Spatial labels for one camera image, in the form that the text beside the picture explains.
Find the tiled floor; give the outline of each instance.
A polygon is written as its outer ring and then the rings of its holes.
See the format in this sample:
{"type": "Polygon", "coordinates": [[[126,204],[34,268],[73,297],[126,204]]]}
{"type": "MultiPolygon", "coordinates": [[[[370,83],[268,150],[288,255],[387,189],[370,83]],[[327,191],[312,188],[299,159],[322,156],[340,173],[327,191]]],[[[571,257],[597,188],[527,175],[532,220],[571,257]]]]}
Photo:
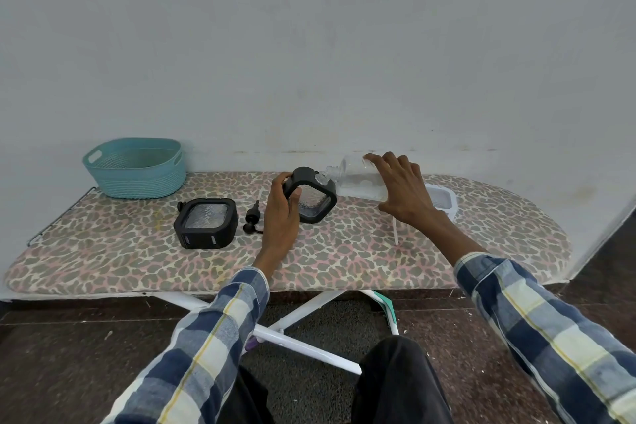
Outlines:
{"type": "MultiPolygon", "coordinates": [[[[633,236],[634,216],[573,282],[551,290],[636,349],[633,236]]],[[[346,295],[352,298],[355,293],[346,295]]],[[[404,335],[430,355],[457,424],[558,422],[459,291],[389,296],[404,335]]],[[[278,295],[273,300],[290,299],[278,295]]],[[[0,320],[0,422],[49,422],[52,415],[65,423],[97,421],[165,347],[184,315],[153,298],[92,302],[80,308],[69,302],[38,307],[41,304],[17,303],[0,320]]],[[[388,334],[381,313],[370,314],[369,325],[388,334]]],[[[322,422],[319,416],[316,422],[322,422]]]]}

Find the floor mat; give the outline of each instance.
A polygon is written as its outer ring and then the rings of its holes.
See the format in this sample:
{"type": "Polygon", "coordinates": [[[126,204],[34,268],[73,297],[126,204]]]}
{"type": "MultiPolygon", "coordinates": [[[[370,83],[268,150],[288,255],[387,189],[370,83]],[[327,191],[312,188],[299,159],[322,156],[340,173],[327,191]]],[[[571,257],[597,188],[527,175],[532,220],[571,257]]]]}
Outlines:
{"type": "MultiPolygon", "coordinates": [[[[370,302],[330,302],[285,331],[287,335],[359,362],[379,341],[370,302]]],[[[260,323],[271,325],[298,305],[267,307],[260,323]]],[[[269,390],[277,424],[346,423],[357,376],[270,343],[241,363],[269,390]]]]}

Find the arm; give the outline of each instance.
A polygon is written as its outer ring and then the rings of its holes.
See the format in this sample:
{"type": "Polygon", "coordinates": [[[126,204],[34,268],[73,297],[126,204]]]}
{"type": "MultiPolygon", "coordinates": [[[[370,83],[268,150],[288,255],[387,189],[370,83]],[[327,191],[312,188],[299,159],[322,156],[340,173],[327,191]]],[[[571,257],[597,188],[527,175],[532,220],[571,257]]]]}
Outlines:
{"type": "Polygon", "coordinates": [[[267,281],[298,235],[300,189],[288,203],[281,173],[265,210],[263,245],[214,301],[185,316],[170,345],[119,396],[104,424],[212,424],[232,390],[243,347],[269,298],[267,281]]]}
{"type": "Polygon", "coordinates": [[[544,289],[521,265],[494,257],[433,207],[406,156],[365,156],[389,198],[380,209],[424,233],[515,361],[566,423],[636,422],[636,355],[544,289]]]}

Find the hand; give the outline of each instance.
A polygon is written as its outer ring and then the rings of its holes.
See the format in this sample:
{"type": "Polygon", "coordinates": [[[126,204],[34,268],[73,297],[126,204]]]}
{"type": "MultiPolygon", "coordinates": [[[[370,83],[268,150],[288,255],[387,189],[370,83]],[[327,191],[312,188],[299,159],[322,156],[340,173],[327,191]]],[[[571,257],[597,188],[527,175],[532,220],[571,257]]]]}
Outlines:
{"type": "Polygon", "coordinates": [[[274,178],[265,208],[263,244],[254,261],[254,266],[260,268],[268,279],[294,246],[298,237],[300,226],[298,201],[302,190],[296,188],[288,203],[282,192],[282,182],[290,176],[291,173],[281,173],[274,178]]]}
{"type": "Polygon", "coordinates": [[[369,153],[363,158],[378,169],[389,193],[389,198],[378,205],[380,211],[422,232],[427,224],[446,215],[433,206],[424,186],[420,166],[410,163],[408,157],[402,155],[396,158],[392,152],[388,152],[382,157],[369,153]]]}

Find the teal plastic basket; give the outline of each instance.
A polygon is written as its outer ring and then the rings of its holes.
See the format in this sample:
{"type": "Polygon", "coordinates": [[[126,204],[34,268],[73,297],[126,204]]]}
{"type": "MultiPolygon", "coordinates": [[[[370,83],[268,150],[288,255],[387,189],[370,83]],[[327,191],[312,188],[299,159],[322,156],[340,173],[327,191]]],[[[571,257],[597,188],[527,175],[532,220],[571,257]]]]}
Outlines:
{"type": "Polygon", "coordinates": [[[186,180],[181,144],[174,139],[114,139],[89,151],[82,161],[112,198],[161,198],[186,180]]]}

